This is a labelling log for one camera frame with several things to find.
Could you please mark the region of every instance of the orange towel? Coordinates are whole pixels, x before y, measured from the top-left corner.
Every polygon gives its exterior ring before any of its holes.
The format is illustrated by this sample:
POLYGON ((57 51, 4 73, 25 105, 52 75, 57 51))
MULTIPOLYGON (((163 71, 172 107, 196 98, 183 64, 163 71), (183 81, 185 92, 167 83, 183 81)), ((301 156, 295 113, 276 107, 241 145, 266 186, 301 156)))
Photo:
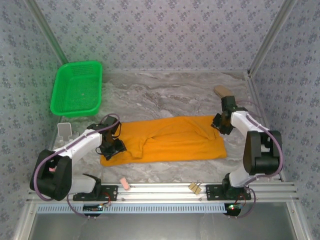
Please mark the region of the orange towel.
POLYGON ((208 160, 227 156, 224 140, 211 127, 213 116, 177 116, 150 121, 123 122, 119 139, 127 151, 103 166, 128 163, 208 160))

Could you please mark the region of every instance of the green basket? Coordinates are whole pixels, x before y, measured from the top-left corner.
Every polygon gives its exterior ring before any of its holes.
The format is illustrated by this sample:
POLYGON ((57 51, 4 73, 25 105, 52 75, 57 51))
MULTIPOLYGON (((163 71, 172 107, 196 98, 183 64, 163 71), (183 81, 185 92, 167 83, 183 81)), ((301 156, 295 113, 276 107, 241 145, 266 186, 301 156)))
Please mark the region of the green basket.
POLYGON ((102 65, 98 61, 64 64, 55 77, 50 109, 58 116, 96 115, 101 104, 102 65))

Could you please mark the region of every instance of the marble surface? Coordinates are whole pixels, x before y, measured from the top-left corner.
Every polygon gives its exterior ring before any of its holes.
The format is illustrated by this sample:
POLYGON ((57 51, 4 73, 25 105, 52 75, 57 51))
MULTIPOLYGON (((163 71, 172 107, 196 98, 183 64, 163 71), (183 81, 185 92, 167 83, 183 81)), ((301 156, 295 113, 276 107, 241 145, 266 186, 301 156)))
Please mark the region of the marble surface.
MULTIPOLYGON (((225 85, 236 99, 249 99, 242 72, 236 73, 114 73, 103 78, 102 104, 96 116, 63 118, 72 131, 82 133, 87 126, 98 123, 109 113, 120 115, 121 122, 152 120, 175 116, 205 116, 221 112, 216 85, 225 85)), ((250 105, 243 105, 254 110, 250 105)), ((234 129, 223 135, 227 158, 181 162, 132 163, 104 167, 93 150, 75 166, 75 173, 87 173, 102 182, 118 182, 126 177, 135 182, 220 182, 225 174, 242 164, 245 140, 234 129)))

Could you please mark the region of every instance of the pink eraser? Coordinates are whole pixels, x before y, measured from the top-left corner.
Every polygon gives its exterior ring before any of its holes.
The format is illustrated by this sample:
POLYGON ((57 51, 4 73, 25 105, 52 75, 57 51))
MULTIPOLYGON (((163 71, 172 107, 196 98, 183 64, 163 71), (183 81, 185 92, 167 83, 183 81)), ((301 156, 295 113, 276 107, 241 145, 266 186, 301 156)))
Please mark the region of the pink eraser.
POLYGON ((126 191, 130 190, 129 183, 127 182, 127 179, 125 177, 120 179, 120 183, 122 184, 124 190, 126 190, 126 191))

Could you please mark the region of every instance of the wall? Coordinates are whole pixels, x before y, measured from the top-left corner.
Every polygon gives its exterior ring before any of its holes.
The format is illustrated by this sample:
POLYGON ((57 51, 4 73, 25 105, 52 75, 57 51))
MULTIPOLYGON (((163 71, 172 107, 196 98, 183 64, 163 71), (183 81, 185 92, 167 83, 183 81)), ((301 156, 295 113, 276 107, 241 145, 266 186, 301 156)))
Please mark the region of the wall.
POLYGON ((70 62, 246 70, 283 0, 36 0, 70 62))
POLYGON ((58 62, 22 0, 1 0, 0 9, 0 239, 6 240, 58 120, 50 112, 58 62))
POLYGON ((272 129, 282 132, 284 172, 296 182, 320 239, 320 3, 299 1, 254 76, 272 129))

